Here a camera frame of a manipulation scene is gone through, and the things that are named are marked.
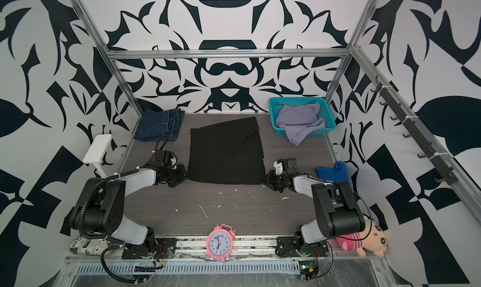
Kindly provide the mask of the bright blue cloth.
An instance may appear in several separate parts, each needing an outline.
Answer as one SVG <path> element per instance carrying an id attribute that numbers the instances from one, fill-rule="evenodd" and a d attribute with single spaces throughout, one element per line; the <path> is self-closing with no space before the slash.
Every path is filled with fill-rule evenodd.
<path id="1" fill-rule="evenodd" d="M 347 166 L 342 161 L 335 162 L 333 168 L 317 167 L 315 171 L 321 180 L 329 182 L 349 182 Z"/>

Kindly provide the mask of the pink plush pig toy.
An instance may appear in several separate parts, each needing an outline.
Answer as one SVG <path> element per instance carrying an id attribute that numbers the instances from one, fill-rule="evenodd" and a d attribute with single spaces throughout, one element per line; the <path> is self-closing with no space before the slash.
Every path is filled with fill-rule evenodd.
<path id="1" fill-rule="evenodd" d="M 367 251 L 383 258 L 388 248 L 387 237 L 375 221 L 367 216 L 364 220 L 366 227 L 362 232 L 342 235 L 336 238 L 336 242 L 344 251 L 355 252 L 361 258 L 366 258 Z"/>

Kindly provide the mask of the white box on stand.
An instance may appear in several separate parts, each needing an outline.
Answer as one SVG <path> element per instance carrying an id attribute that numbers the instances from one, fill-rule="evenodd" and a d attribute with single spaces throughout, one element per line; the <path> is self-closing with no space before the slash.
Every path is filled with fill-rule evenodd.
<path id="1" fill-rule="evenodd" d="M 112 140 L 111 134 L 101 134 L 97 135 L 92 144 L 90 145 L 89 149 L 87 150 L 82 162 L 84 164 L 92 164 L 95 166 L 95 169 L 98 171 L 100 177 L 105 178 L 107 175 L 103 170 L 101 163 L 103 161 L 103 157 L 107 151 L 108 146 L 110 145 Z"/>

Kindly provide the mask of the black coat hook rail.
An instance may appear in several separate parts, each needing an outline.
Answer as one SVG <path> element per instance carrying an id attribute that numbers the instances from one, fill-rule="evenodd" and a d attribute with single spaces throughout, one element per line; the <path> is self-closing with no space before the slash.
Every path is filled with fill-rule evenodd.
<path id="1" fill-rule="evenodd" d="M 413 139 L 422 151 L 417 155 L 419 159 L 427 159 L 438 171 L 435 178 L 437 183 L 445 182 L 454 185 L 462 182 L 464 171 L 458 166 L 453 157 L 442 149 L 435 137 L 422 122 L 420 117 L 403 100 L 397 89 L 386 84 L 378 75 L 375 76 L 376 87 L 373 92 L 379 93 L 383 101 L 381 105 L 388 106 L 395 114 L 391 119 L 402 124 L 407 131 L 403 134 L 406 139 Z"/>

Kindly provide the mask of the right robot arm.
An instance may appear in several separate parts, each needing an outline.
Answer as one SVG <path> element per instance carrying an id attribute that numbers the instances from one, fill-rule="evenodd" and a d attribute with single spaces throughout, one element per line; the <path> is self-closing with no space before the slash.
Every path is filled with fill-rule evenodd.
<path id="1" fill-rule="evenodd" d="M 289 189 L 313 200 L 316 219 L 300 226 L 290 243 L 280 241 L 279 256 L 294 250 L 300 256 L 310 255 L 323 247 L 329 239 L 344 239 L 361 245 L 361 235 L 366 228 L 366 219 L 354 196 L 354 190 L 346 181 L 329 181 L 300 173 L 294 158 L 274 162 L 264 184 L 271 190 L 282 193 Z"/>

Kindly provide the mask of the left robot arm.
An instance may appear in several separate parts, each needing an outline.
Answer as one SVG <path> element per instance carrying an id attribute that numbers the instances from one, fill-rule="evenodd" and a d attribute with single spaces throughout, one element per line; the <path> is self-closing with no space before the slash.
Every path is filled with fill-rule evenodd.
<path id="1" fill-rule="evenodd" d="M 147 252 L 156 247 L 154 230 L 124 215 L 125 198 L 154 185 L 178 186 L 187 170 L 170 151 L 158 150 L 149 163 L 106 178 L 87 180 L 73 208 L 69 224 L 85 239 L 106 239 Z"/>

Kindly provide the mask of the black garment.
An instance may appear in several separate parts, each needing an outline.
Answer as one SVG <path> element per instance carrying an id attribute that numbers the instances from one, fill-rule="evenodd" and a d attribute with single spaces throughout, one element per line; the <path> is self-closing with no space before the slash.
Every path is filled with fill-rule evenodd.
<path id="1" fill-rule="evenodd" d="M 189 180 L 210 184 L 261 184 L 264 152 L 255 117 L 190 130 Z"/>

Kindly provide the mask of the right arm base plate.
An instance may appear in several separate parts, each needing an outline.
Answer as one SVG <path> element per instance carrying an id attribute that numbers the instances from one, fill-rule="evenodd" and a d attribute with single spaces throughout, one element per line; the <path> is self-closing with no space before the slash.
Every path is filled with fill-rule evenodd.
<path id="1" fill-rule="evenodd" d="M 327 257 L 329 253 L 326 241 L 307 243 L 300 235 L 277 237 L 275 255 L 281 258 L 314 258 L 316 255 Z"/>

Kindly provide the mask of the small green circuit board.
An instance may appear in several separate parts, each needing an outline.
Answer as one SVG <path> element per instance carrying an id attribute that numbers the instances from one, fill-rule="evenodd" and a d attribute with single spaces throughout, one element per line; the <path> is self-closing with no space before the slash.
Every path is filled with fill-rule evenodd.
<path id="1" fill-rule="evenodd" d="M 299 277 L 303 280 L 310 281 L 315 279 L 319 273 L 319 266 L 317 262 L 300 261 L 299 262 Z"/>

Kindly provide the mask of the lavender garment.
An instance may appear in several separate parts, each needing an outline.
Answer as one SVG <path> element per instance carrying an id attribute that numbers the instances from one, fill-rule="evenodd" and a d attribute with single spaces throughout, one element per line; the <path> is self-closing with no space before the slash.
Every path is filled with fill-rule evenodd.
<path id="1" fill-rule="evenodd" d="M 299 146 L 312 132 L 326 127 L 324 118 L 318 118 L 320 104 L 285 105 L 279 112 L 275 126 L 283 129 L 290 143 Z"/>

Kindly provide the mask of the dark blue denim skirt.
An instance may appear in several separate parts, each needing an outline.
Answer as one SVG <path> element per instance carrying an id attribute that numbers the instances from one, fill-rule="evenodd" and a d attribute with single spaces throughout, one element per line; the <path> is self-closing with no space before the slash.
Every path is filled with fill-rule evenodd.
<path id="1" fill-rule="evenodd" d="M 185 112 L 180 109 L 161 112 L 146 109 L 137 125 L 134 139 L 152 142 L 166 136 L 169 142 L 174 142 L 179 136 L 184 115 Z"/>

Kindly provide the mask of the pink alarm clock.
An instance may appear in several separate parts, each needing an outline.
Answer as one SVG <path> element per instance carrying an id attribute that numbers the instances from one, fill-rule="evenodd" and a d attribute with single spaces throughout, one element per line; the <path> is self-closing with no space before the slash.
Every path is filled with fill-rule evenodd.
<path id="1" fill-rule="evenodd" d="M 226 262 L 233 251 L 235 236 L 235 230 L 231 226 L 215 226 L 206 240 L 206 256 L 214 261 Z"/>

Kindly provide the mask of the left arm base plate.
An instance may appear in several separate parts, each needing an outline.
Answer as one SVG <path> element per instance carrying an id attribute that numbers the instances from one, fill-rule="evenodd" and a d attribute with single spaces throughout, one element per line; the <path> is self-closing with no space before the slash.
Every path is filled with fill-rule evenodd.
<path id="1" fill-rule="evenodd" d="M 155 259 L 168 259 L 174 256 L 177 238 L 156 238 L 152 248 L 144 245 L 127 245 L 124 247 L 122 259 L 149 259 L 152 254 Z"/>

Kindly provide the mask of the teal plastic basket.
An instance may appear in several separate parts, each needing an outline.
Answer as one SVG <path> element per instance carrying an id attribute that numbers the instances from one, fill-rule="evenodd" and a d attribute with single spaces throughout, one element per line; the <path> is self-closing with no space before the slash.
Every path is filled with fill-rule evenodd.
<path id="1" fill-rule="evenodd" d="M 269 99 L 268 104 L 271 123 L 277 136 L 286 136 L 285 130 L 276 126 L 277 117 L 285 105 L 289 105 L 291 107 L 312 104 L 320 105 L 319 112 L 316 116 L 318 119 L 324 120 L 325 127 L 312 131 L 308 135 L 309 137 L 323 136 L 337 128 L 330 106 L 322 97 L 273 97 Z"/>

